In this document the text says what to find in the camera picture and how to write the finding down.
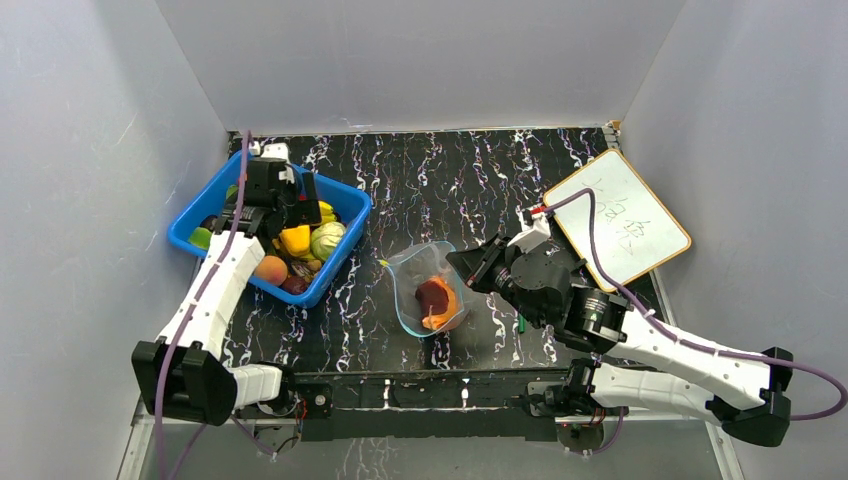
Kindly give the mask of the clear zip top bag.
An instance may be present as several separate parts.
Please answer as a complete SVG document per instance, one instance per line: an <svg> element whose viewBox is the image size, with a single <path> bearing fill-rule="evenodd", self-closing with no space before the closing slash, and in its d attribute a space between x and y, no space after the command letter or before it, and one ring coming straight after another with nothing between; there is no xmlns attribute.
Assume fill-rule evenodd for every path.
<svg viewBox="0 0 848 480"><path fill-rule="evenodd" d="M447 255L456 248L448 241L414 244L380 261L392 280L396 317L416 338L457 328L471 310L465 285Z"/></svg>

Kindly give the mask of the orange papaya slice toy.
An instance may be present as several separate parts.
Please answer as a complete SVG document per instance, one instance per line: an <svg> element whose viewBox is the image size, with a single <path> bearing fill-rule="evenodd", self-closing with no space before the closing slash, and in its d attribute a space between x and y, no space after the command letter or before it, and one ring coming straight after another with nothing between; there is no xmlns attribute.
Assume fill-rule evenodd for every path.
<svg viewBox="0 0 848 480"><path fill-rule="evenodd" d="M421 325L429 331L445 328L461 310L455 290L440 276L430 277L415 291Z"/></svg>

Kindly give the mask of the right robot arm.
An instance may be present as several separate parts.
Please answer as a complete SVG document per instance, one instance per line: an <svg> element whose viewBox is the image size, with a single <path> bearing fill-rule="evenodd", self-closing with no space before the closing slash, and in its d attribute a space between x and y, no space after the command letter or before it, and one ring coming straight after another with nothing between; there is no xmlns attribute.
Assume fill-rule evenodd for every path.
<svg viewBox="0 0 848 480"><path fill-rule="evenodd" d="M783 430L791 402L789 354L772 348L744 358L722 357L715 346L694 348L696 337L644 319L632 302L581 284L581 265L564 252L522 253L505 237L451 252L447 262L471 290L497 294L536 328L585 353L561 385L529 390L541 415L587 414L637 407L696 417L742 434Z"/></svg>

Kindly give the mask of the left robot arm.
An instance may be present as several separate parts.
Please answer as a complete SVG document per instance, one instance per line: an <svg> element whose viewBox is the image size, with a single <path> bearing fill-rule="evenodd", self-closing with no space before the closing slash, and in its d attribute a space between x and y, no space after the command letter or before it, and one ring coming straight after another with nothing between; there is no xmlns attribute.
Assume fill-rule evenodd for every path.
<svg viewBox="0 0 848 480"><path fill-rule="evenodd" d="M238 184L211 225L201 269L169 323L140 341L131 364L147 411L219 426L256 406L275 416L294 411L299 391L290 368L260 362L226 367L224 336L271 239L301 215L301 174L283 155L245 157Z"/></svg>

